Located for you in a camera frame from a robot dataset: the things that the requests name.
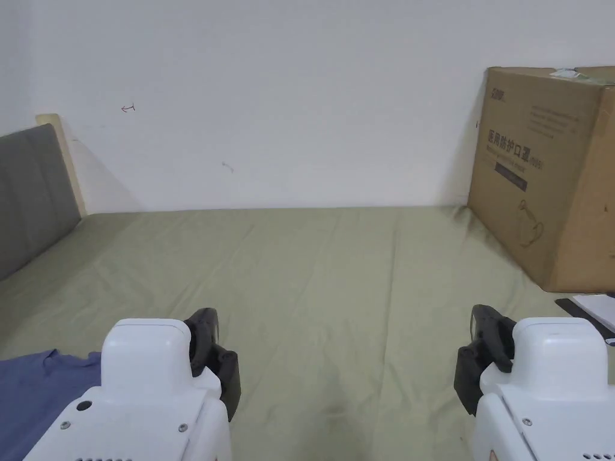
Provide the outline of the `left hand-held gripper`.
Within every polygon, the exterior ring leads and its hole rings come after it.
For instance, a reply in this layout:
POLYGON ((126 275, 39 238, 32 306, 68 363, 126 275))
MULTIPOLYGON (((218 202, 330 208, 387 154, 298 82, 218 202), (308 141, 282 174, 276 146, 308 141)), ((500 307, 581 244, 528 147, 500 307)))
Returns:
POLYGON ((27 460, 231 460, 238 356, 219 319, 123 319, 101 351, 101 384, 70 402, 27 460))

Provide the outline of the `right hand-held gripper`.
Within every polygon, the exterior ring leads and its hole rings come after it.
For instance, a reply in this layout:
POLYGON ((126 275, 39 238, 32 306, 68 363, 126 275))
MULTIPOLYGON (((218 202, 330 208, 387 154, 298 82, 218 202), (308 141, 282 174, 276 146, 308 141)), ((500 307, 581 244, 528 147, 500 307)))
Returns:
POLYGON ((608 345, 583 318, 471 311, 453 382, 474 416, 473 460, 613 460, 608 345))

